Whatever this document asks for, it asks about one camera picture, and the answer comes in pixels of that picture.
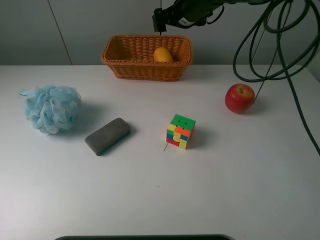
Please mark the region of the black picker gripper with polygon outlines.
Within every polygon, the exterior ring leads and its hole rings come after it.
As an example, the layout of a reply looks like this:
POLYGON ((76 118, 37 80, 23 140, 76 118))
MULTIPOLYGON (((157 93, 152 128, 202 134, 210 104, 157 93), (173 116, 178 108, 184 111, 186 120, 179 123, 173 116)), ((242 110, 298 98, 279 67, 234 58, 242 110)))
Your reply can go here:
POLYGON ((167 31, 166 25, 177 28, 191 28, 215 23, 225 10, 224 3, 219 0, 176 0, 172 6, 153 11, 153 29, 160 35, 167 31), (214 20, 208 21, 213 12, 221 7, 214 20))

